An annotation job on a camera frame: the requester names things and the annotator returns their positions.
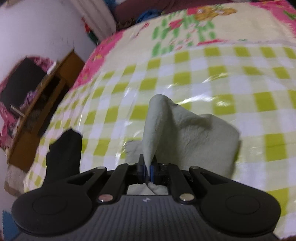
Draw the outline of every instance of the maroon cloth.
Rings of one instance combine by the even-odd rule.
[[[231,0],[126,0],[116,6],[113,14],[116,21],[124,23],[132,18],[138,18],[150,9],[157,9],[165,13],[205,5],[230,3]]]

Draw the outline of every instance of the gray cloth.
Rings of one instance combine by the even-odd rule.
[[[127,142],[126,162],[138,162],[143,153],[148,172],[153,156],[158,163],[180,169],[199,166],[230,178],[239,147],[238,131],[211,115],[196,115],[158,94],[149,102],[143,141]]]

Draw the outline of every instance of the wooden cabinet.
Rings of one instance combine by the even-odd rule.
[[[41,138],[40,130],[46,128],[44,125],[46,125],[46,122],[49,122],[53,114],[53,107],[59,104],[61,94],[65,92],[65,88],[70,89],[73,86],[83,66],[84,62],[74,50],[72,50],[57,64],[50,75],[46,75],[43,78],[37,87],[37,94],[34,100],[31,102],[24,117],[20,121],[7,157],[8,164],[12,164],[24,172],[29,170],[34,161]],[[28,125],[26,125],[28,118],[45,92],[48,98],[38,118],[33,123],[32,128],[28,128]]]

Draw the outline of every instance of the pink fabric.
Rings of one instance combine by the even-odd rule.
[[[100,69],[105,61],[105,57],[115,47],[116,43],[122,38],[124,31],[120,31],[113,36],[105,39],[91,54],[86,61],[83,69],[78,75],[72,89],[91,81],[95,73]]]
[[[277,20],[288,25],[292,33],[294,34],[294,37],[296,37],[296,21],[292,20],[287,15],[287,13],[296,15],[296,10],[286,0],[252,2],[250,4],[252,6],[257,6],[271,12]]]
[[[47,72],[47,70],[51,67],[51,65],[54,63],[53,60],[49,59],[49,58],[42,58],[39,56],[29,56],[27,57],[30,60],[34,61],[34,63],[41,67],[41,69],[44,72]],[[13,69],[10,71],[10,73],[7,75],[7,77],[0,83],[0,94],[3,91],[3,89],[5,88],[9,77],[11,76],[11,74],[17,69],[17,67],[20,65],[20,63],[23,60],[19,61],[14,67]],[[34,96],[32,96],[32,94],[29,96],[29,99],[26,98],[24,101],[24,104],[29,105],[30,102],[32,101],[32,99],[34,98]],[[11,136],[11,131],[14,128],[17,119],[14,117],[13,114],[11,114],[6,107],[4,106],[4,104],[2,102],[0,102],[0,115],[2,117],[2,119],[4,120],[4,125],[2,128],[2,136],[0,139],[0,146],[3,148],[9,148],[12,144],[12,136]]]

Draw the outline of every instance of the green and white checkered fabric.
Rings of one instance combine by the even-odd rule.
[[[123,144],[142,138],[149,100],[161,93],[196,114],[212,113],[240,130],[234,178],[275,196],[282,210],[276,233],[295,234],[295,67],[296,47],[219,44],[98,73],[59,105],[25,190],[42,185],[49,145],[70,127],[83,135],[81,172],[124,163]]]

